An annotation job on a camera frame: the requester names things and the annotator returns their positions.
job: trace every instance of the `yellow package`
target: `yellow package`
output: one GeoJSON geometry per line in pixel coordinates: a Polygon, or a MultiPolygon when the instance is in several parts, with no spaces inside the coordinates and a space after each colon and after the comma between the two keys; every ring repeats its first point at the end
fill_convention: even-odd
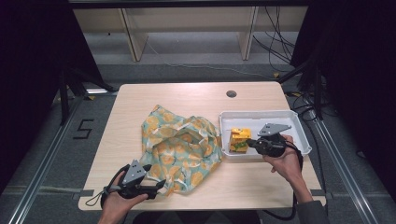
{"type": "Polygon", "coordinates": [[[231,128],[229,149],[232,152],[247,152],[248,144],[246,140],[251,138],[248,128],[231,128]]]}

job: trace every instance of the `hand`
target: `hand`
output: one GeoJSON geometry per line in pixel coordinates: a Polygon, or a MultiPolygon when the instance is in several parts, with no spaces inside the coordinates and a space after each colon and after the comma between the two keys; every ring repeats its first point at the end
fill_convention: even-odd
{"type": "MultiPolygon", "coordinates": [[[[113,184],[119,183],[124,173],[125,172],[121,172],[114,180],[113,184]]],[[[98,223],[118,223],[132,207],[145,201],[147,197],[147,194],[141,194],[132,199],[124,199],[117,192],[111,192],[105,200],[102,215],[98,223]]]]}
{"type": "MultiPolygon", "coordinates": [[[[287,142],[293,142],[293,138],[289,135],[282,135],[287,142]]],[[[296,194],[299,203],[306,203],[313,201],[312,195],[306,187],[303,175],[298,162],[297,152],[290,147],[286,147],[282,156],[274,158],[269,156],[262,157],[264,161],[273,165],[272,173],[277,171],[282,175],[291,185],[296,194]]]]}

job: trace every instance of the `black stand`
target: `black stand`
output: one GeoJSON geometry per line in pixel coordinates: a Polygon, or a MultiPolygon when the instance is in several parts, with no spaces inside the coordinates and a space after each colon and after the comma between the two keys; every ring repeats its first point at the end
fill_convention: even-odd
{"type": "Polygon", "coordinates": [[[80,71],[79,69],[71,68],[66,66],[59,77],[59,93],[61,94],[61,104],[62,104],[62,121],[61,125],[64,124],[66,119],[69,117],[69,103],[67,96],[67,87],[76,96],[84,96],[87,92],[81,80],[85,80],[99,86],[107,91],[118,91],[118,89],[107,85],[102,80],[98,80],[94,77],[87,75],[86,73],[80,71]]]}
{"type": "Polygon", "coordinates": [[[288,72],[286,75],[279,79],[279,83],[283,83],[290,78],[303,74],[297,84],[300,91],[307,91],[314,85],[315,98],[314,98],[314,109],[316,111],[317,118],[323,119],[321,115],[321,74],[319,72],[319,64],[324,61],[325,57],[328,56],[329,52],[335,46],[334,41],[338,39],[343,27],[343,20],[347,17],[347,0],[343,0],[338,8],[332,14],[331,19],[326,24],[320,39],[313,52],[309,56],[308,60],[298,67],[288,72]]]}

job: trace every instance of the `light wood table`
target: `light wood table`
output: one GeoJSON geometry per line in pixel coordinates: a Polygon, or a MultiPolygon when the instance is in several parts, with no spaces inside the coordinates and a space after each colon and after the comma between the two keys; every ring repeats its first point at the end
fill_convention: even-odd
{"type": "MultiPolygon", "coordinates": [[[[289,110],[276,82],[212,82],[130,84],[120,88],[94,158],[84,190],[93,195],[107,185],[114,174],[133,159],[142,156],[141,124],[155,105],[185,118],[202,116],[219,127],[222,111],[289,110]],[[227,91],[236,91],[230,98],[227,91]]],[[[232,162],[224,159],[219,168],[190,193],[173,193],[146,200],[134,210],[263,209],[291,207],[292,190],[279,174],[272,174],[266,162],[232,162]]],[[[309,160],[304,157],[304,179],[309,189],[320,189],[309,160]]],[[[100,204],[87,206],[90,197],[81,197],[81,210],[100,210],[100,204]]],[[[325,204],[324,197],[314,197],[325,204]]]]}

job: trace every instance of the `patterned fabric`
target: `patterned fabric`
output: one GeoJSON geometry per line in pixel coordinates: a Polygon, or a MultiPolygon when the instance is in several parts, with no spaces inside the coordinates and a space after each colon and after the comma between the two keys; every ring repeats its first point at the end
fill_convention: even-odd
{"type": "Polygon", "coordinates": [[[183,118],[156,105],[142,124],[142,165],[147,176],[166,179],[163,195],[197,187],[221,163],[219,130],[202,117],[183,118]]]}

